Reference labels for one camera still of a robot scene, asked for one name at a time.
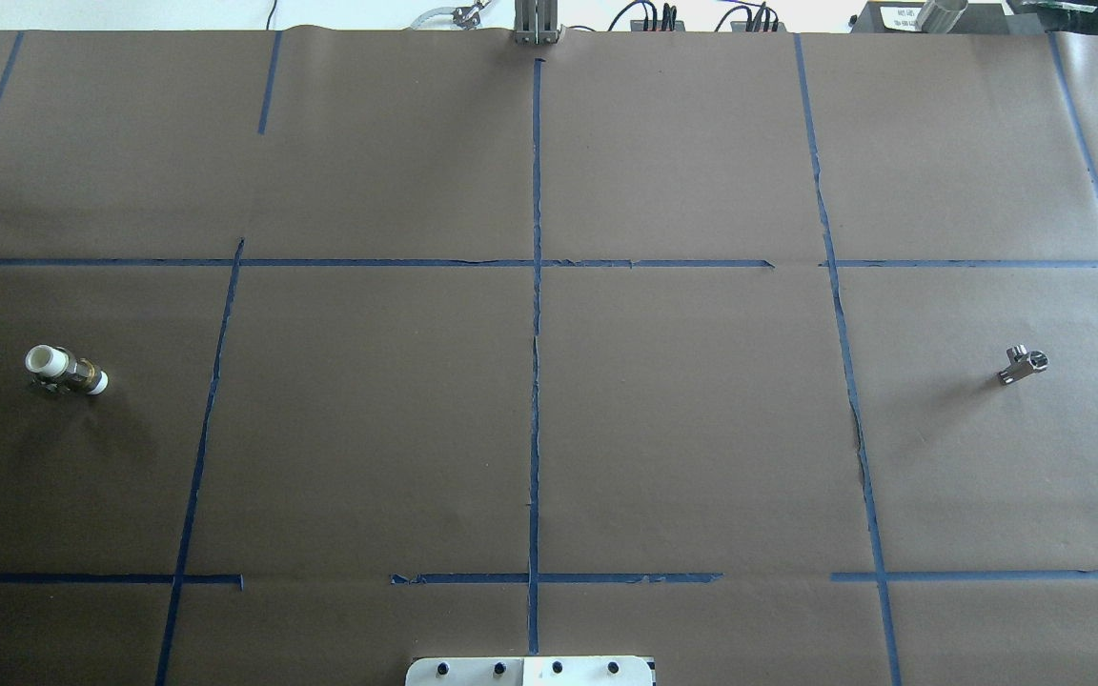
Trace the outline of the white brass PPR valve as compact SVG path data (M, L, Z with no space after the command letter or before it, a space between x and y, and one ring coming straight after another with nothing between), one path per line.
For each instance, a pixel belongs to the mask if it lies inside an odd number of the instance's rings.
M97 396L110 386L111 378L87 357L56 346L34 346L25 355L25 369L35 386L48 393Z

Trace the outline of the brown paper table mat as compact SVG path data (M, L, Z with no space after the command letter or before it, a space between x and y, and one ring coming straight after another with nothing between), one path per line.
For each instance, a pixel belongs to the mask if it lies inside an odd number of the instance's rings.
M0 685L621 653L1098 685L1098 36L0 31Z

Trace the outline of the black power strip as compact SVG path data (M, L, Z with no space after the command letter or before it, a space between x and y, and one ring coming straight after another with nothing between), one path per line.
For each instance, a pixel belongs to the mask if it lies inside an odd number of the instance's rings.
M677 30L679 8L671 3L654 4L652 1L636 1L627 5L619 14L621 18L629 9L641 8L642 19L634 19L632 31L650 31L650 33L672 33Z

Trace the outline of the steel metal cup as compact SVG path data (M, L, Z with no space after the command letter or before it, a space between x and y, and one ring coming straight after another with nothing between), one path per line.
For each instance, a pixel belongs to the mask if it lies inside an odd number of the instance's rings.
M919 33L946 34L957 25L968 4L967 0L926 0L914 26Z

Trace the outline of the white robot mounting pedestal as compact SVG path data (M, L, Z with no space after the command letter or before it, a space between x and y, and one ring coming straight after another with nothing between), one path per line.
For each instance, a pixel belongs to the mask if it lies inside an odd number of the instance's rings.
M405 685L657 685L643 656L445 656L411 663Z

